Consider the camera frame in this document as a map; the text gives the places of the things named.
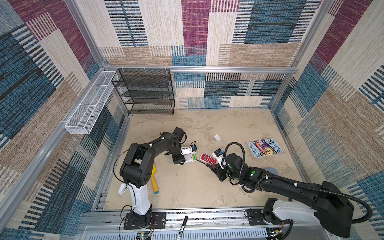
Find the black mesh shelf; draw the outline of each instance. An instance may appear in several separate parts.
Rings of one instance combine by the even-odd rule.
[[[113,85],[128,113],[173,114],[175,97],[166,69],[118,69]]]

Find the white wire basket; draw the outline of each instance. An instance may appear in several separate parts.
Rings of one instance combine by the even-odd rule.
[[[114,71],[103,71],[65,124],[70,134],[89,134],[99,117],[118,77]]]

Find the yellow and orange tool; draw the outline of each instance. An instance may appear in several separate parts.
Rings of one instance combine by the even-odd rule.
[[[159,188],[157,187],[157,183],[156,183],[156,180],[155,180],[155,178],[154,178],[155,173],[156,173],[156,167],[155,167],[155,165],[153,164],[152,175],[151,175],[151,181],[152,181],[153,192],[154,192],[155,194],[158,194],[158,193],[159,193]]]

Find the black marker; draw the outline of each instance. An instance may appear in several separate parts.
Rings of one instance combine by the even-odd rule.
[[[181,236],[183,235],[183,232],[184,232],[185,225],[187,224],[187,220],[188,220],[188,216],[185,216],[184,222],[181,225],[181,228],[180,228],[180,231],[179,231],[179,235],[177,236],[177,240],[181,239]]]

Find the beige tabletop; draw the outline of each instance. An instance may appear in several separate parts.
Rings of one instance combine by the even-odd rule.
[[[152,141],[160,136],[160,132],[173,132],[175,127],[182,128],[187,134],[184,146],[196,141],[197,157],[203,152],[212,155],[218,148],[224,151],[228,143],[239,142],[245,149],[245,163],[248,166],[273,167],[280,176],[301,181],[277,125],[267,109],[176,109],[174,115],[134,114],[122,151],[134,142],[141,144]],[[217,142],[214,139],[215,134],[222,141]],[[253,160],[246,142],[266,138],[275,138],[284,153]],[[232,152],[241,156],[238,146],[231,146],[227,154]],[[124,156],[116,165],[117,175]],[[261,206],[269,197],[287,200],[284,196],[269,192],[255,191],[248,194],[238,185],[232,186],[228,179],[220,182],[200,162],[175,165],[171,155],[160,154],[155,158],[155,166],[155,179],[160,192],[154,194],[151,181],[148,182],[148,195],[153,208]],[[129,191],[122,196],[117,194],[120,183],[115,178],[112,179],[104,209],[121,209],[131,203]]]

